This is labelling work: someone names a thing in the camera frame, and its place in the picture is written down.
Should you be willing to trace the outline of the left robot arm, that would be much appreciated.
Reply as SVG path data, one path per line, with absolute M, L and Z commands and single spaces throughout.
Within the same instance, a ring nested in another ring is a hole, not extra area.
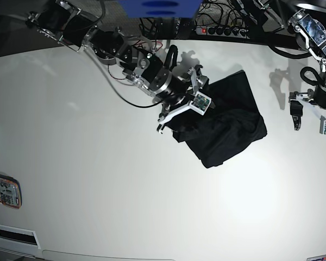
M 284 28 L 292 28 L 296 37 L 302 40 L 304 54 L 289 54 L 270 46 L 278 55 L 289 59 L 313 57 L 319 63 L 320 72 L 306 66 L 301 69 L 300 77 L 314 87 L 307 92 L 292 92 L 289 96 L 290 115 L 294 129 L 300 130 L 303 108 L 308 107 L 320 119 L 320 133 L 326 135 L 326 29 L 318 20 L 311 17 L 306 9 L 326 11 L 318 4 L 275 1 L 274 11 L 280 16 Z

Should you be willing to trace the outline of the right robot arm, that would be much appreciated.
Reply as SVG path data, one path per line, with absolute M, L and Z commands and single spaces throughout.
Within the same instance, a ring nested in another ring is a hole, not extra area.
M 126 81 L 162 106 L 158 132 L 188 110 L 203 116 L 214 108 L 211 97 L 202 92 L 209 79 L 201 74 L 200 65 L 189 68 L 186 78 L 174 76 L 177 46 L 170 45 L 165 60 L 161 60 L 156 45 L 145 36 L 125 36 L 120 28 L 101 30 L 105 3 L 100 2 L 100 6 L 102 15 L 93 17 L 68 1 L 48 1 L 43 11 L 29 12 L 27 25 L 59 44 L 74 46 L 76 52 L 91 48 L 96 62 L 107 67 L 121 67 Z

